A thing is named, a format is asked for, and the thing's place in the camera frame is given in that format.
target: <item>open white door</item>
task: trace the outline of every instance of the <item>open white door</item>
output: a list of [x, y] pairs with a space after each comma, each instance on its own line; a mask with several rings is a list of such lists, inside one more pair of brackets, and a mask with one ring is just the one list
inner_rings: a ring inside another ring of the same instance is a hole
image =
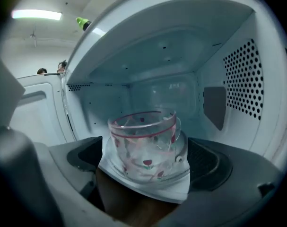
[[75, 141], [64, 111], [61, 75], [40, 74], [17, 79], [25, 93], [10, 127], [47, 146]]

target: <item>green cap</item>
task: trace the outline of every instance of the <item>green cap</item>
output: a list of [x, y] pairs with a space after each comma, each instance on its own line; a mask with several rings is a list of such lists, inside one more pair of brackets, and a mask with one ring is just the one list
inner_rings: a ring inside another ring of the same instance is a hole
[[83, 25], [88, 21], [86, 18], [77, 17], [76, 21], [81, 29], [83, 29]]

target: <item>ventilation grille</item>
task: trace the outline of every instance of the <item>ventilation grille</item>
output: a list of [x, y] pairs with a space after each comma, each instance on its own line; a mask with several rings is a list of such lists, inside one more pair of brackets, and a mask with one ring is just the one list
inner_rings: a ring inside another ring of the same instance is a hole
[[223, 58], [223, 63], [227, 106], [260, 120], [264, 96], [263, 72], [254, 40], [247, 40]]
[[68, 85], [69, 91], [80, 91], [82, 87], [90, 87], [90, 84], [73, 84]]

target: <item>white wall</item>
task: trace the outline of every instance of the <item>white wall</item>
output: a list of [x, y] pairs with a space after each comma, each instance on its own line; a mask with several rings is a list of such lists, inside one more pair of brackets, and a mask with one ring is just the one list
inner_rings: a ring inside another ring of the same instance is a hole
[[0, 59], [15, 78], [31, 76], [38, 69], [56, 72], [58, 63], [69, 59], [76, 43], [38, 41], [34, 47], [31, 40], [9, 40], [0, 45]]

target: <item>transparent glass mug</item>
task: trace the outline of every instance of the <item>transparent glass mug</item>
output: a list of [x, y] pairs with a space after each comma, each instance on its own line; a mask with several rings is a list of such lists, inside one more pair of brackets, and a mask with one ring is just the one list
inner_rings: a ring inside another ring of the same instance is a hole
[[169, 175], [183, 148], [177, 147], [181, 121], [174, 110], [132, 113], [109, 119], [108, 126], [126, 177], [153, 182]]

